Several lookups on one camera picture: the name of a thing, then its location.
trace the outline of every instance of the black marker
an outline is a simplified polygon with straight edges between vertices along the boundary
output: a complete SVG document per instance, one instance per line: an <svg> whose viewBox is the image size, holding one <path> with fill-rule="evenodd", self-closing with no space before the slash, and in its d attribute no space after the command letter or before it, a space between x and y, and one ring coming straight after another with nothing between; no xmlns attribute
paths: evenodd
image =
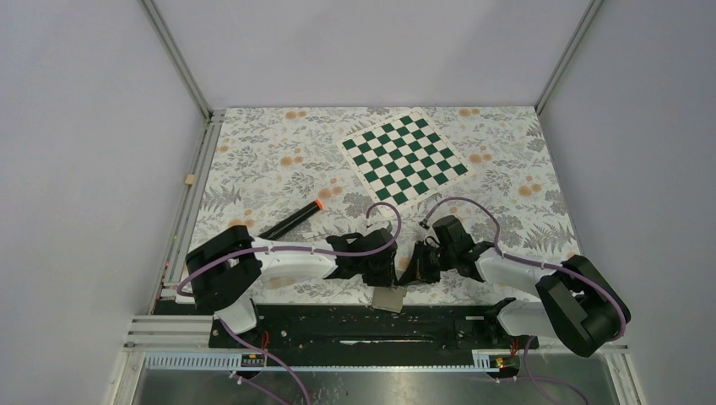
<svg viewBox="0 0 716 405"><path fill-rule="evenodd" d="M293 213L289 218L272 226L267 231L263 232L258 237L265 240L277 240L283 235L286 235L290 230L294 229L301 222L307 220L311 215L317 213L323 209L323 204L320 201L312 201L304 208L299 209Z"/></svg>

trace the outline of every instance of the gray wall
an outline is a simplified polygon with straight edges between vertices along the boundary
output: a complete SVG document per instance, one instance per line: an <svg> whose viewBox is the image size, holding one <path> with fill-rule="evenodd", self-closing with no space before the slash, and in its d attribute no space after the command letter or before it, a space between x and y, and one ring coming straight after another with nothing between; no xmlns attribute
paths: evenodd
<svg viewBox="0 0 716 405"><path fill-rule="evenodd" d="M0 5L0 403L100 403L201 119L129 0Z"/></svg>
<svg viewBox="0 0 716 405"><path fill-rule="evenodd" d="M157 0L214 108L533 105L589 0Z"/></svg>
<svg viewBox="0 0 716 405"><path fill-rule="evenodd" d="M716 3L606 2L543 115L649 404L713 403Z"/></svg>

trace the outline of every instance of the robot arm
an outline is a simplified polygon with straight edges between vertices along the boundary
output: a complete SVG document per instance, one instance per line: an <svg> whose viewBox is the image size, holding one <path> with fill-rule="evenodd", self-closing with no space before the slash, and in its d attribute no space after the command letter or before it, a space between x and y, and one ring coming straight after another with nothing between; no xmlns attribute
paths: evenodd
<svg viewBox="0 0 716 405"><path fill-rule="evenodd" d="M279 281L282 285L311 278L352 278L361 274L371 286L391 286L395 278L394 257L397 244L362 257L336 257L309 251L362 252L384 246L392 239L387 229L373 230L368 235L329 236L318 243L277 242L252 238L245 226L233 226L207 241L187 255L189 275L234 251L268 247L239 256L235 262L222 262L201 277L191 281L194 303L200 314L216 315L234 333L243 333L256 326L256 313L246 292L255 283ZM306 251L296 251L303 247Z"/></svg>
<svg viewBox="0 0 716 405"><path fill-rule="evenodd" d="M575 354L588 357L619 331L615 308L588 285L569 276L504 258L486 241L473 242L458 219L450 215L432 228L438 248L416 246L399 284L439 279L439 272L455 268L462 276L480 282L505 284L541 298L541 302L512 301L500 307L495 322L510 336L535 335L559 338ZM629 322L631 314L623 301L583 256L562 263L605 289L619 304Z"/></svg>

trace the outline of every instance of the green and white checkerboard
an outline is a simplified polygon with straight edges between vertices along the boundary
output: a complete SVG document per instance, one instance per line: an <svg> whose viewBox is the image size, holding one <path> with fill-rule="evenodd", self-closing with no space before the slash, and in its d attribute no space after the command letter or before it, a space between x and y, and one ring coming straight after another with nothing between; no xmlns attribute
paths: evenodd
<svg viewBox="0 0 716 405"><path fill-rule="evenodd" d="M464 159L420 108L352 133L338 146L372 199L399 211L469 174Z"/></svg>

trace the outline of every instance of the floral pattern mat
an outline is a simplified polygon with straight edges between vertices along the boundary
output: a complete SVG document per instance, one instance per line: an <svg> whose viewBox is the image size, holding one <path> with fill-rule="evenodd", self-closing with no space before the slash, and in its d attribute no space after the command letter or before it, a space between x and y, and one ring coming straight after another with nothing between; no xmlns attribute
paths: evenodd
<svg viewBox="0 0 716 405"><path fill-rule="evenodd" d="M387 221L365 220L372 203L336 143L409 108L232 108L225 113L218 146L194 227L191 249L234 224L258 235L311 200L324 210L283 240L311 241L360 232ZM466 196L486 205L502 224L510 252L560 262L578 245L557 185L538 117L532 107L425 108L442 134L471 165L469 179L402 212L396 268L405 270L413 244L428 234L419 225L440 199ZM495 228L478 209L447 203L433 220L452 214L475 240L491 240ZM313 280L289 286L252 287L258 303L370 304L372 287L351 280ZM440 283L408 288L404 303L493 304L512 296L534 297L504 285L479 283L452 270Z"/></svg>

